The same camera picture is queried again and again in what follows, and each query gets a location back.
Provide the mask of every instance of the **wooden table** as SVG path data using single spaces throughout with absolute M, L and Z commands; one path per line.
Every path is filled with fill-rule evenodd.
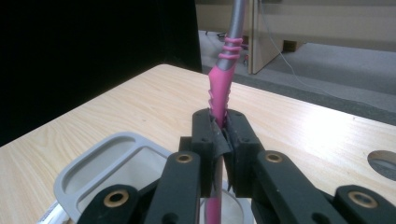
M 35 223 L 54 202 L 53 184 L 82 152 L 117 132 L 176 151 L 191 115 L 206 108 L 207 76 L 160 65 L 0 148 L 0 223 Z M 244 113 L 266 149 L 287 154 L 313 184 L 372 189 L 396 204 L 395 182 L 367 162 L 396 152 L 396 127 L 234 83 L 229 107 Z

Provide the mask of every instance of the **desk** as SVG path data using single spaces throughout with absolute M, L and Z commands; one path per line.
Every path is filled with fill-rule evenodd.
M 55 200 L 54 180 L 82 152 L 117 132 L 134 132 L 171 150 L 191 135 L 206 108 L 207 76 L 159 65 L 0 148 L 0 223 L 35 223 Z M 333 194 L 341 185 L 372 189 L 396 204 L 395 182 L 367 162 L 396 152 L 396 127 L 234 83 L 229 107 L 247 116 L 266 149 L 287 154 Z

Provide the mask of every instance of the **black backdrop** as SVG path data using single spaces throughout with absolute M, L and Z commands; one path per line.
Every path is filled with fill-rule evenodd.
M 193 0 L 2 5 L 0 146 L 157 64 L 202 69 Z

